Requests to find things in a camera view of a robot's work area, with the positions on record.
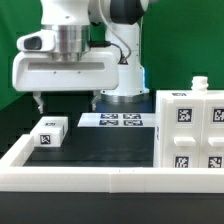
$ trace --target stacked white boxes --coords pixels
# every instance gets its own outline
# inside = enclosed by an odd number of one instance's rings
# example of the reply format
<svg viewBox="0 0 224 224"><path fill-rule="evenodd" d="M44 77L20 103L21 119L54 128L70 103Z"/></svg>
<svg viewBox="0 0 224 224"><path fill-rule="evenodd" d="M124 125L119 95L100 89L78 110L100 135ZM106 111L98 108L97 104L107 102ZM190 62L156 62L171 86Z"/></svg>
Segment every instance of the stacked white boxes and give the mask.
<svg viewBox="0 0 224 224"><path fill-rule="evenodd" d="M31 131L34 146L60 147L67 131L67 117L42 117Z"/></svg>
<svg viewBox="0 0 224 224"><path fill-rule="evenodd" d="M224 92L205 97L199 167L224 167Z"/></svg>
<svg viewBox="0 0 224 224"><path fill-rule="evenodd" d="M224 92L158 91L155 167L221 168Z"/></svg>

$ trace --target white box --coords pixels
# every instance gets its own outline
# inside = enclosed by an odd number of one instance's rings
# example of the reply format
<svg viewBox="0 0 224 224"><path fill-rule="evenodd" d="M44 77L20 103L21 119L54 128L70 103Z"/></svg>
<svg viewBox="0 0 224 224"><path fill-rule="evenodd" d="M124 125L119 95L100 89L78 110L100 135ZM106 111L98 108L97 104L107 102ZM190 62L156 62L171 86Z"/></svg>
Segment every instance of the white box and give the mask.
<svg viewBox="0 0 224 224"><path fill-rule="evenodd" d="M199 165L202 168L223 168L224 91L208 91L204 99Z"/></svg>
<svg viewBox="0 0 224 224"><path fill-rule="evenodd" d="M191 91L158 91L154 167L198 167L204 100Z"/></svg>
<svg viewBox="0 0 224 224"><path fill-rule="evenodd" d="M60 147L67 131L67 117L42 117L30 134L35 147Z"/></svg>

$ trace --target green screen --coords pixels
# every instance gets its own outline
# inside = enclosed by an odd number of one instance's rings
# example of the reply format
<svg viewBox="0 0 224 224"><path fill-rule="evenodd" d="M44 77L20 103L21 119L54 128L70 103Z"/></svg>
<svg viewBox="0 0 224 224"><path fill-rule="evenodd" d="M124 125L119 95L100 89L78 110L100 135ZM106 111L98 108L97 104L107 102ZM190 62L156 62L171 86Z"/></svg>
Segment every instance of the green screen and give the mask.
<svg viewBox="0 0 224 224"><path fill-rule="evenodd" d="M41 28L39 0L0 0L0 109L22 93L12 87L12 63L20 36ZM102 39L102 27L92 29ZM196 75L210 89L224 89L224 1L159 0L144 17L142 64L146 86L190 89Z"/></svg>

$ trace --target cable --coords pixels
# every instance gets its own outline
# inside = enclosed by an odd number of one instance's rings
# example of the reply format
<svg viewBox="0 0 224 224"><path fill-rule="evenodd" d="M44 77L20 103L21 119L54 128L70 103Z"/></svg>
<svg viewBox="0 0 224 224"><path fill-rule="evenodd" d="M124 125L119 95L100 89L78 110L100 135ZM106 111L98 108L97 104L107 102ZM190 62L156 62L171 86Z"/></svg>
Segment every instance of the cable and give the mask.
<svg viewBox="0 0 224 224"><path fill-rule="evenodd" d="M113 35L115 37L117 37L118 40L120 40L124 45L125 47L128 49L128 55L124 58L122 58L121 62L120 63L124 63L125 61L127 61L127 59L131 56L131 48L128 46L128 44L121 38L119 37L115 32L114 30L112 29L112 27L109 25L109 23L107 22L104 14L103 14L103 10L102 10L102 7L101 7L101 4L102 4L102 0L98 0L98 7L99 7L99 13L100 13L100 16L104 22L104 24L106 25L106 27L113 33Z"/></svg>

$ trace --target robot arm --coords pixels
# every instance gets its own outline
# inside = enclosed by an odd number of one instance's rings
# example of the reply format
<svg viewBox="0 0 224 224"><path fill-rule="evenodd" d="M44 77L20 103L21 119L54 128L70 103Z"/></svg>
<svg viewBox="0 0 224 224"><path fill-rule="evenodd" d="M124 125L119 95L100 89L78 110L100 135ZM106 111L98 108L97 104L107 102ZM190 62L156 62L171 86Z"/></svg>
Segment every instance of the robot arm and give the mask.
<svg viewBox="0 0 224 224"><path fill-rule="evenodd" d="M90 24L134 24L149 0L41 0L41 4L42 30L17 41L21 52L13 64L14 88L34 92L41 107L43 91L116 89L119 53L91 49Z"/></svg>

